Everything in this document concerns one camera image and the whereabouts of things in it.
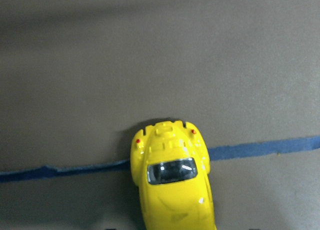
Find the yellow beetle toy car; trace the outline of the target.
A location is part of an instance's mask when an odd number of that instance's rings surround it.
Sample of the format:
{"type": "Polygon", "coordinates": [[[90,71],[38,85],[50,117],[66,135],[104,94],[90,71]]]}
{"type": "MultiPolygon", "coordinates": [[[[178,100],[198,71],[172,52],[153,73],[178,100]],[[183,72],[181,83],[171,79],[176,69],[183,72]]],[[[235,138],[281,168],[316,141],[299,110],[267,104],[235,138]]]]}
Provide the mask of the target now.
{"type": "Polygon", "coordinates": [[[209,151],[194,124],[163,121],[139,130],[130,171],[147,229],[216,229],[209,151]]]}

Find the brown paper table cover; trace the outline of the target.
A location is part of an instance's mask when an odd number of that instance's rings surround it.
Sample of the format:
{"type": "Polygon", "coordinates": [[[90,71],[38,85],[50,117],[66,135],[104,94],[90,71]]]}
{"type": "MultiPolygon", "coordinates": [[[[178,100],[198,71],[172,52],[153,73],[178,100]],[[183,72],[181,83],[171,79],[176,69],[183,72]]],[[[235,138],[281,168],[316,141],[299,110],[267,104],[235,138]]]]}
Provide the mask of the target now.
{"type": "MultiPolygon", "coordinates": [[[[320,0],[0,0],[0,171],[320,134],[320,0]]],[[[218,229],[320,229],[320,150],[211,162],[218,229]]],[[[130,171],[0,183],[0,229],[144,229],[130,171]]]]}

